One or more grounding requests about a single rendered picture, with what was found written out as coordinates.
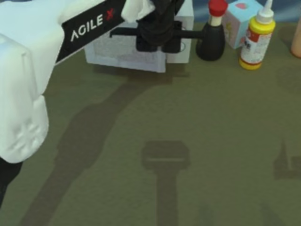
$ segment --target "yellow bottle with white cap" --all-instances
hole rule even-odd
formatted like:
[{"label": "yellow bottle with white cap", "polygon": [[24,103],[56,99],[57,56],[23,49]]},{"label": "yellow bottle with white cap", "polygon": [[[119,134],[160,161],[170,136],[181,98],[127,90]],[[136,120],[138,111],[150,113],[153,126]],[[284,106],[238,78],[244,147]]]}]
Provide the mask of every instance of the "yellow bottle with white cap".
[{"label": "yellow bottle with white cap", "polygon": [[273,0],[267,0],[265,6],[250,20],[246,40],[241,49],[239,64],[247,70],[260,68],[268,49],[272,33],[276,27]]}]

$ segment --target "blue background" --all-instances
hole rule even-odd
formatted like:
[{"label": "blue background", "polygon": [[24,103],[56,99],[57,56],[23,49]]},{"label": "blue background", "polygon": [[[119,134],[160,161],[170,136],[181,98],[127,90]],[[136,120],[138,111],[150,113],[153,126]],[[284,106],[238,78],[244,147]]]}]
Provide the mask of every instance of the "blue background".
[{"label": "blue background", "polygon": [[[265,0],[258,0],[262,5]],[[195,20],[207,21],[208,20],[208,0],[193,0]],[[276,21],[297,21],[301,16],[301,0],[274,0],[273,10],[275,12]]]}]

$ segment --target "red bottle cap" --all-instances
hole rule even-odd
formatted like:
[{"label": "red bottle cap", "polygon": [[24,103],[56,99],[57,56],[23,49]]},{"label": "red bottle cap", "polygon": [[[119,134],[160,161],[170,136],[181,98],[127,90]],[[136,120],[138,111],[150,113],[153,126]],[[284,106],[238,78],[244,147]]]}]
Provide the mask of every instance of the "red bottle cap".
[{"label": "red bottle cap", "polygon": [[208,6],[210,15],[219,17],[225,14],[228,3],[225,0],[210,0]]}]

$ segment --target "black label band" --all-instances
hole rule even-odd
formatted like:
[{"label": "black label band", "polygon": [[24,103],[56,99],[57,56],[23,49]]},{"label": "black label band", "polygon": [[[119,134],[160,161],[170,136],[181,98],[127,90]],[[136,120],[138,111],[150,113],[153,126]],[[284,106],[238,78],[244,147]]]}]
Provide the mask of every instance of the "black label band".
[{"label": "black label band", "polygon": [[64,22],[62,28],[65,38],[56,62],[64,60],[124,22],[121,12],[125,2],[106,0]]}]

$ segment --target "tissue box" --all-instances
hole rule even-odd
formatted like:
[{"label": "tissue box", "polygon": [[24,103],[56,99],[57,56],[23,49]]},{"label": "tissue box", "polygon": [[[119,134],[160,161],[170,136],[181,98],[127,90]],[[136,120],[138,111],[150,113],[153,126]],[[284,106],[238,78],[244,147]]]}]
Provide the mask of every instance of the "tissue box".
[{"label": "tissue box", "polygon": [[[192,0],[186,0],[175,20],[181,21],[184,30],[193,30],[194,14]],[[120,27],[136,27],[137,23],[126,23]],[[137,69],[164,73],[166,63],[189,62],[191,40],[183,39],[181,52],[178,54],[165,54],[161,51],[143,53],[136,50],[135,37],[114,36],[109,33],[85,46],[86,61],[89,64],[106,65],[122,68]]]},{"label": "tissue box", "polygon": [[250,19],[262,8],[263,6],[256,0],[238,0],[228,5],[222,25],[226,42],[232,48],[236,49],[242,46]]}]

